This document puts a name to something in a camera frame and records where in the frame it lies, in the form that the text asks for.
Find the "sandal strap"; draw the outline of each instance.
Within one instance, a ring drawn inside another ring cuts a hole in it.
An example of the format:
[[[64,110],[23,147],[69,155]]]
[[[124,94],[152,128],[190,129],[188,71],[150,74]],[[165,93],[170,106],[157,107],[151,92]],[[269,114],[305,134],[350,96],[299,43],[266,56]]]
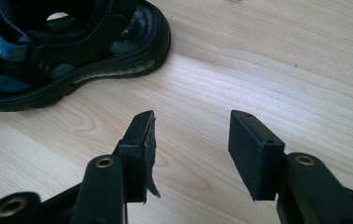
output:
[[[17,26],[10,21],[8,13],[11,10],[9,2],[6,0],[0,0],[0,28],[1,23],[4,23],[9,31],[9,36],[17,36],[18,39],[20,37],[27,38],[28,36],[20,30]],[[22,62],[26,59],[29,45],[27,43],[13,43],[12,41],[8,41],[4,38],[4,34],[0,32],[0,55],[7,60],[12,62]]]
[[[9,1],[0,0],[1,57],[11,62],[35,63],[48,60],[79,65],[109,55],[111,44],[134,15],[137,0],[99,0],[96,4],[101,4],[96,10],[102,11],[94,11],[94,16],[103,16],[93,21],[96,26],[93,26],[91,32],[73,43],[59,44],[31,38],[16,25]]]

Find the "black plastic part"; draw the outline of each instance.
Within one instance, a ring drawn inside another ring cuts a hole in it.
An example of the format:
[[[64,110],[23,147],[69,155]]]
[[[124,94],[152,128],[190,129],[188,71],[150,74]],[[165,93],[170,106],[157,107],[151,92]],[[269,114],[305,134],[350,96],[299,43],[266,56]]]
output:
[[[304,223],[304,218],[286,181],[280,183],[276,210],[281,223]]]
[[[35,221],[32,223],[70,223],[80,191],[80,185],[81,184],[77,184],[40,204],[40,207],[37,209]]]
[[[285,144],[253,115],[233,110],[229,152],[253,200],[275,199],[275,170]]]
[[[156,153],[154,120],[151,110],[135,116],[113,152],[123,160],[127,203],[145,202],[148,188],[160,197],[151,175]]]
[[[33,192],[10,194],[0,200],[0,224],[32,223],[40,198]]]
[[[87,166],[71,223],[126,223],[124,199],[121,159],[97,157]]]
[[[283,208],[280,212],[283,204],[278,205],[280,216],[289,210],[290,214],[300,213],[304,223],[353,223],[353,198],[322,161],[311,155],[290,153],[283,165],[282,175],[285,182],[280,185],[280,195],[288,186],[298,206]],[[282,203],[288,201],[283,196],[280,198]],[[281,222],[297,223],[295,217],[289,217],[281,219]]]

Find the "wood grain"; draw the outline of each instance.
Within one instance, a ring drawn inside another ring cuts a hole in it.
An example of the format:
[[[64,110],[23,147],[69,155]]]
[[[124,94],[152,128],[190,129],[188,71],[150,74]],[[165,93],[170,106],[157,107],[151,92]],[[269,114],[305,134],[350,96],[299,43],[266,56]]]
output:
[[[232,109],[254,114],[288,153],[315,155],[353,189],[353,2],[150,2],[172,28],[161,69],[0,113],[0,198],[30,190],[46,200],[72,187],[150,109],[162,198],[130,204],[130,223],[279,222],[275,202],[252,202],[228,154]]]

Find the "wooden floor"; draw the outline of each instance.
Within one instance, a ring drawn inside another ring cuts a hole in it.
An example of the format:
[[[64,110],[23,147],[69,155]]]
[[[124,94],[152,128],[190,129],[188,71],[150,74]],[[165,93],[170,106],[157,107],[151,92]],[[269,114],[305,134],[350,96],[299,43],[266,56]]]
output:
[[[57,105],[0,113],[0,198],[42,201],[82,180],[134,115],[154,110],[162,195],[130,223],[277,223],[252,202],[227,146],[232,109],[254,114],[286,152],[323,160],[353,189],[353,1],[150,0],[172,47],[149,76],[91,82]]]

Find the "black sandal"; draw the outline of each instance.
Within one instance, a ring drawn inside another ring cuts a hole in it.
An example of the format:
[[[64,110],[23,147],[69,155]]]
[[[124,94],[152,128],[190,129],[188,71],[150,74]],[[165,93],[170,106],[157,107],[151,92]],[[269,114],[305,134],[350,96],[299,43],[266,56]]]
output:
[[[49,20],[57,12],[67,16]],[[170,42],[146,1],[0,0],[0,111],[52,105],[97,78],[146,75]]]

